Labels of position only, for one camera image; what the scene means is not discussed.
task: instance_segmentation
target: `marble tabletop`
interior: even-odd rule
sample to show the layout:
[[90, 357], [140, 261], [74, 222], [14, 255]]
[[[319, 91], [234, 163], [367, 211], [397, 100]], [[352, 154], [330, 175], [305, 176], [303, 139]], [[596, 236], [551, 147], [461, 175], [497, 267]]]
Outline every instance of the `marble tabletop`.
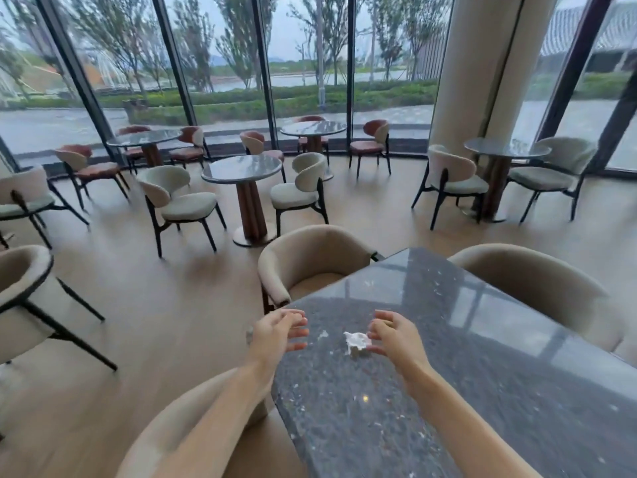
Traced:
[[532, 159], [543, 157], [551, 152], [551, 148], [542, 144], [525, 144], [519, 141], [501, 143], [495, 139], [486, 137], [475, 137], [464, 143], [470, 151], [487, 156], [506, 157], [510, 159]]
[[347, 355], [375, 308], [418, 327], [429, 361], [544, 478], [637, 475], [637, 369], [426, 249], [293, 302], [309, 345], [272, 396], [310, 477], [461, 476], [394, 366]]
[[281, 129], [286, 136], [329, 136], [343, 132], [347, 124], [333, 120], [308, 120], [284, 125]]
[[147, 146], [170, 141], [179, 136], [181, 136], [181, 131], [178, 129], [144, 130], [143, 132], [133, 132], [132, 134], [122, 134], [121, 136], [113, 137], [106, 143], [113, 147]]
[[207, 164], [201, 177], [210, 183], [236, 184], [268, 178], [282, 167], [283, 163], [272, 156], [233, 156]]

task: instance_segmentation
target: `chair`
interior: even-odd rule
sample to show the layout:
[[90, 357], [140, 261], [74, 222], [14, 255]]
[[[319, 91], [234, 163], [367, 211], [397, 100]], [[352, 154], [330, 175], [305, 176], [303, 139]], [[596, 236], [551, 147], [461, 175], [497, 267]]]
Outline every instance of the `chair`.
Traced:
[[[279, 161], [284, 162], [285, 156], [283, 151], [278, 149], [265, 150], [266, 138], [257, 130], [245, 130], [239, 134], [246, 154], [263, 154], [264, 156], [272, 156]], [[283, 176], [283, 182], [287, 183], [285, 179], [285, 167], [281, 168], [281, 175]]]
[[[212, 249], [217, 251], [210, 228], [208, 228], [208, 223], [206, 223], [206, 218], [216, 209], [221, 225], [224, 226], [224, 229], [227, 229], [227, 227], [224, 216], [221, 214], [221, 209], [217, 204], [217, 196], [214, 193], [201, 192], [173, 196], [175, 191], [190, 184], [188, 171], [177, 166], [149, 168], [143, 174], [137, 176], [137, 180], [146, 195], [150, 219], [155, 230], [157, 254], [160, 258], [162, 257], [161, 232], [173, 223], [177, 225], [177, 231], [181, 231], [181, 223], [201, 223], [206, 235], [208, 235]], [[159, 213], [164, 219], [164, 224], [161, 226], [157, 223], [155, 208], [160, 208]]]
[[33, 349], [47, 338], [67, 340], [117, 370], [65, 323], [71, 299], [100, 321], [104, 317], [51, 273], [53, 256], [39, 245], [25, 245], [0, 254], [0, 363]]
[[[124, 134], [134, 134], [136, 132], [145, 132], [150, 130], [150, 128], [146, 125], [128, 125], [123, 127], [117, 131], [118, 136], [123, 136]], [[132, 174], [135, 171], [137, 174], [137, 168], [135, 167], [135, 161], [138, 159], [144, 159], [146, 156], [144, 151], [142, 151], [141, 147], [131, 147], [123, 152], [124, 157], [126, 158], [126, 162], [128, 163], [128, 171]]]
[[625, 321], [606, 289], [568, 263], [502, 243], [461, 250], [449, 261], [606, 351], [624, 341]]
[[384, 257], [347, 230], [311, 225], [266, 246], [257, 264], [265, 313], [288, 305]]
[[361, 172], [361, 157], [376, 155], [376, 165], [380, 164], [380, 157], [387, 159], [387, 170], [392, 173], [389, 164], [389, 122], [385, 119], [374, 119], [366, 122], [362, 130], [368, 136], [374, 138], [373, 141], [354, 141], [350, 144], [350, 165], [352, 168], [352, 156], [358, 155], [358, 166], [356, 167], [356, 179]]
[[[460, 198], [479, 198], [476, 221], [480, 223], [482, 218], [482, 203], [484, 195], [489, 190], [489, 184], [480, 176], [476, 176], [476, 164], [466, 157], [456, 156], [447, 152], [447, 148], [440, 144], [429, 146], [427, 151], [429, 160], [425, 169], [425, 176], [420, 183], [418, 194], [411, 203], [413, 209], [418, 202], [420, 194], [429, 191], [438, 192], [434, 216], [431, 219], [430, 230], [434, 229], [438, 210], [447, 196], [456, 197], [456, 206]], [[427, 177], [431, 172], [431, 185], [427, 187]]]
[[[211, 408], [236, 370], [231, 369], [203, 382], [157, 414], [128, 450], [115, 478], [151, 478], [160, 462], [177, 450]], [[305, 475], [287, 431], [277, 418], [276, 411], [268, 414], [263, 402], [252, 412], [245, 426], [245, 430], [251, 428], [250, 436], [243, 435], [235, 448], [240, 461], [247, 462], [241, 466], [242, 472], [250, 468], [250, 476], [263, 478]], [[226, 469], [225, 477], [245, 476], [230, 467]]]
[[203, 129], [198, 125], [189, 125], [181, 129], [181, 136], [178, 139], [182, 143], [192, 144], [192, 146], [171, 150], [168, 153], [171, 164], [174, 166], [175, 161], [179, 161], [183, 168], [186, 169], [187, 162], [199, 161], [199, 165], [203, 169], [203, 158], [205, 155]]
[[[62, 205], [56, 204], [53, 195], [58, 197]], [[46, 172], [42, 166], [35, 166], [23, 173], [15, 173], [14, 175], [0, 178], [0, 221], [28, 218], [50, 249], [52, 248], [51, 243], [43, 230], [43, 228], [46, 228], [46, 224], [39, 216], [39, 213], [48, 209], [68, 209], [86, 226], [89, 226], [89, 222], [46, 179]], [[9, 248], [1, 234], [0, 243], [4, 248]]]
[[298, 174], [294, 183], [277, 184], [270, 189], [272, 206], [276, 210], [276, 235], [281, 236], [281, 215], [284, 211], [312, 208], [329, 224], [323, 198], [323, 175], [327, 160], [323, 154], [306, 152], [294, 158], [292, 168]]
[[531, 205], [537, 201], [540, 193], [547, 192], [561, 192], [573, 198], [571, 203], [571, 221], [573, 221], [577, 200], [580, 198], [584, 183], [585, 170], [597, 153], [597, 143], [578, 137], [547, 137], [539, 140], [537, 144], [550, 147], [551, 152], [542, 160], [531, 160], [529, 164], [511, 169], [506, 178], [507, 184], [513, 181], [533, 192], [520, 223], [524, 222]]
[[[294, 119], [295, 122], [309, 122], [309, 121], [318, 121], [325, 120], [323, 116], [320, 115], [309, 115], [309, 116], [301, 116]], [[329, 166], [329, 137], [321, 136], [320, 137], [321, 146], [325, 150], [325, 157], [327, 157], [327, 165]], [[297, 142], [297, 152], [300, 154], [302, 152], [306, 152], [308, 150], [308, 138], [305, 136], [300, 136], [299, 141]]]
[[86, 211], [81, 190], [84, 189], [86, 196], [90, 199], [91, 195], [89, 194], [87, 185], [91, 181], [112, 179], [117, 183], [117, 187], [122, 191], [124, 197], [128, 199], [128, 195], [124, 191], [122, 184], [117, 179], [117, 176], [122, 178], [126, 189], [131, 189], [120, 172], [119, 164], [116, 162], [101, 162], [99, 164], [89, 165], [89, 158], [92, 154], [91, 148], [83, 144], [66, 144], [60, 147], [60, 149], [55, 150], [55, 155], [64, 163], [64, 168], [71, 183], [73, 183], [75, 194], [78, 195], [78, 201], [80, 201], [80, 208]]

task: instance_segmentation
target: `person's right arm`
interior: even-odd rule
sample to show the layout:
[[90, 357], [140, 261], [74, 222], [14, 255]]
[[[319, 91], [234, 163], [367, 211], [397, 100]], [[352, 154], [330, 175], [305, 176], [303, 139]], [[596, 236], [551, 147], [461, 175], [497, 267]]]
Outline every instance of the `person's right arm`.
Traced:
[[382, 346], [368, 349], [387, 356], [402, 376], [423, 418], [438, 432], [464, 476], [539, 477], [458, 392], [429, 364], [416, 326], [399, 313], [377, 310], [368, 336]]

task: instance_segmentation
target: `gray stone tabletop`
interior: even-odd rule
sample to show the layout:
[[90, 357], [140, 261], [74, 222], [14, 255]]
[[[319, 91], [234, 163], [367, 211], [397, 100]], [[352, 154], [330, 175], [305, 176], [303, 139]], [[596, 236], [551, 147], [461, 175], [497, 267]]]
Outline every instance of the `gray stone tabletop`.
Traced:
[[281, 171], [282, 167], [283, 163], [272, 156], [233, 156], [206, 165], [201, 178], [217, 184], [245, 183], [268, 178]]
[[272, 395], [310, 477], [455, 477], [388, 359], [347, 354], [376, 308], [418, 327], [433, 367], [545, 478], [637, 475], [637, 369], [426, 249], [291, 304], [303, 352]]
[[502, 143], [488, 137], [469, 139], [464, 143], [464, 147], [477, 154], [509, 159], [532, 159], [546, 156], [551, 152], [550, 147], [538, 143], [529, 145], [517, 140]]
[[308, 120], [284, 125], [282, 134], [287, 136], [329, 136], [347, 129], [347, 124], [334, 120]]
[[181, 136], [181, 131], [178, 129], [144, 130], [142, 132], [133, 132], [132, 134], [122, 134], [121, 136], [113, 137], [106, 143], [113, 147], [147, 146], [170, 141], [179, 136]]

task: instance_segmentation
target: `red chair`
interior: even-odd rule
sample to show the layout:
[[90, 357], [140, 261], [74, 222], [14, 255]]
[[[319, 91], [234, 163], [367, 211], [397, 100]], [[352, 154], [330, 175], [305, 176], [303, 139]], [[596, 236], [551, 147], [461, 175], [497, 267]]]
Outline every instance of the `red chair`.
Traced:
[[181, 136], [177, 139], [182, 143], [192, 144], [192, 146], [171, 150], [168, 153], [171, 164], [174, 166], [175, 161], [179, 161], [183, 168], [186, 169], [187, 162], [199, 161], [203, 169], [203, 158], [206, 153], [203, 147], [203, 129], [198, 125], [183, 127], [181, 129]]
[[358, 167], [356, 168], [356, 179], [358, 179], [361, 171], [361, 157], [376, 155], [376, 165], [380, 163], [380, 157], [387, 158], [387, 170], [392, 173], [392, 167], [389, 164], [389, 122], [385, 119], [374, 119], [365, 123], [362, 127], [363, 132], [374, 139], [370, 141], [354, 141], [350, 144], [350, 168], [352, 167], [352, 156], [358, 155]]
[[[239, 134], [239, 137], [241, 138], [246, 154], [263, 154], [265, 156], [275, 157], [281, 162], [285, 160], [283, 151], [279, 151], [278, 149], [265, 151], [266, 138], [258, 130], [244, 130]], [[281, 168], [281, 174], [283, 176], [283, 182], [286, 183], [285, 168]]]
[[[128, 125], [126, 127], [121, 128], [117, 131], [118, 136], [123, 136], [124, 134], [134, 134], [135, 132], [145, 132], [150, 130], [147, 125]], [[126, 158], [126, 162], [128, 163], [128, 170], [132, 174], [133, 170], [135, 174], [137, 174], [137, 168], [135, 167], [135, 161], [138, 159], [144, 159], [144, 152], [141, 150], [141, 147], [131, 147], [124, 151], [124, 157]]]
[[[325, 118], [320, 115], [310, 115], [310, 116], [301, 116], [294, 119], [295, 122], [307, 122], [307, 121], [313, 121], [313, 120], [325, 120]], [[329, 166], [329, 137], [321, 136], [320, 143], [323, 146], [323, 149], [325, 150], [325, 157], [327, 157], [327, 165]], [[305, 136], [300, 136], [299, 142], [297, 144], [297, 152], [298, 153], [307, 152], [308, 150], [307, 147], [308, 147], [308, 138]]]
[[87, 185], [91, 181], [96, 180], [115, 180], [124, 197], [128, 199], [128, 195], [124, 191], [122, 184], [117, 179], [117, 176], [119, 176], [124, 186], [129, 190], [131, 189], [120, 172], [119, 164], [116, 162], [101, 162], [99, 164], [89, 165], [89, 158], [92, 154], [91, 147], [83, 144], [66, 144], [60, 147], [60, 149], [55, 150], [55, 155], [64, 163], [64, 168], [69, 175], [71, 183], [73, 183], [75, 193], [78, 195], [78, 201], [80, 202], [80, 208], [86, 211], [80, 190], [84, 189], [86, 196], [90, 199], [91, 195], [89, 194]]

